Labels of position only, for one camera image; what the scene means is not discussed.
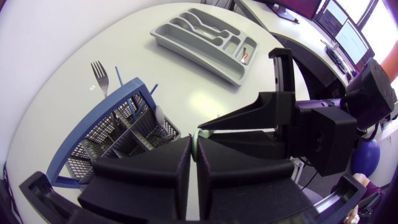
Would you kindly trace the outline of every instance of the computer monitor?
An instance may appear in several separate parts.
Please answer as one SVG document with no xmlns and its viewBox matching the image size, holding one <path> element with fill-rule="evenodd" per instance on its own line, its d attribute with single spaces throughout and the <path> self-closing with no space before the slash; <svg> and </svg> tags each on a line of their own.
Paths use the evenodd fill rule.
<svg viewBox="0 0 398 224">
<path fill-rule="evenodd" d="M 365 36 L 335 0 L 326 0 L 314 21 L 338 42 L 358 71 L 374 56 Z"/>
<path fill-rule="evenodd" d="M 296 12 L 307 19 L 313 19 L 321 0 L 255 0 L 266 3 L 279 17 L 297 22 L 296 18 L 286 9 Z"/>
</svg>

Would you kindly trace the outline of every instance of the table surface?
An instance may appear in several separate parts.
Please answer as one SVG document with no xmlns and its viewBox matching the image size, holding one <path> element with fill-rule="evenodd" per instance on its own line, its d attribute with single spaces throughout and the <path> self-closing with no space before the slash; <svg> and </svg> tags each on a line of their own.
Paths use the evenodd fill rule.
<svg viewBox="0 0 398 224">
<path fill-rule="evenodd" d="M 330 59 L 325 52 L 325 44 L 321 42 L 330 41 L 329 37 L 322 35 L 308 20 L 297 15 L 299 23 L 280 18 L 268 6 L 252 0 L 234 0 L 245 6 L 248 11 L 260 22 L 261 26 L 268 30 L 272 35 L 289 39 L 296 44 L 305 47 L 316 55 L 339 80 L 347 86 L 348 82 L 345 75 L 339 70 L 337 65 Z"/>
<path fill-rule="evenodd" d="M 156 44 L 150 30 L 190 8 L 206 11 L 247 33 L 258 44 L 247 79 L 236 87 L 201 66 Z M 44 222 L 18 186 L 35 171 L 46 173 L 55 152 L 78 122 L 101 100 L 103 92 L 91 69 L 101 61 L 109 77 L 108 94 L 120 87 L 114 66 L 124 83 L 139 77 L 165 115 L 181 131 L 193 133 L 199 124 L 252 103 L 259 91 L 275 91 L 274 65 L 268 53 L 282 47 L 267 31 L 243 16 L 219 7 L 175 3 L 131 14 L 91 39 L 74 53 L 39 91 L 25 113 L 7 158 L 9 181 L 24 223 Z M 294 64 L 296 99 L 308 100 L 300 70 Z M 66 169 L 62 175 L 69 176 Z M 77 189 L 54 188 L 77 202 Z M 196 165 L 190 169 L 187 219 L 199 218 Z"/>
</svg>

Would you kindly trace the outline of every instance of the gray cutlery tray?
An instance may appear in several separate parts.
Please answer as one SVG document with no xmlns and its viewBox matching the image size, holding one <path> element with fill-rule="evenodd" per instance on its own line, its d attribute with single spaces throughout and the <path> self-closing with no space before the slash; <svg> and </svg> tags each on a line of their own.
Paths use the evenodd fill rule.
<svg viewBox="0 0 398 224">
<path fill-rule="evenodd" d="M 157 44 L 207 68 L 234 85 L 247 75 L 258 43 L 225 21 L 192 8 L 151 30 Z M 248 56 L 241 63 L 243 50 Z"/>
</svg>

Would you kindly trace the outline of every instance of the cutlery basket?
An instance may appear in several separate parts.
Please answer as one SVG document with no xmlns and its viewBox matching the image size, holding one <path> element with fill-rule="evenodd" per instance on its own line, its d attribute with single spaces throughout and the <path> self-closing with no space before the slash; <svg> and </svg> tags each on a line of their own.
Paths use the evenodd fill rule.
<svg viewBox="0 0 398 224">
<path fill-rule="evenodd" d="M 84 187 L 94 177 L 91 163 L 97 158 L 135 156 L 178 139 L 180 131 L 167 117 L 164 124 L 158 124 L 154 110 L 155 103 L 140 79 L 123 85 L 93 108 L 61 144 L 47 169 L 50 183 L 56 187 Z M 119 135 L 111 116 L 117 118 Z M 71 178 L 59 176 L 64 165 Z"/>
</svg>

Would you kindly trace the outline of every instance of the keyboard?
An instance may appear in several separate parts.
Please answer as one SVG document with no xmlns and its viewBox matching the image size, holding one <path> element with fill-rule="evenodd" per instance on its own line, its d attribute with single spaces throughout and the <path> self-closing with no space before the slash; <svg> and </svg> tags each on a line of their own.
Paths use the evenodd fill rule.
<svg viewBox="0 0 398 224">
<path fill-rule="evenodd" d="M 343 66 L 343 62 L 337 57 L 336 53 L 329 47 L 325 47 L 326 54 L 330 57 L 330 59 L 337 65 L 341 72 L 344 74 L 347 73 L 347 70 Z"/>
</svg>

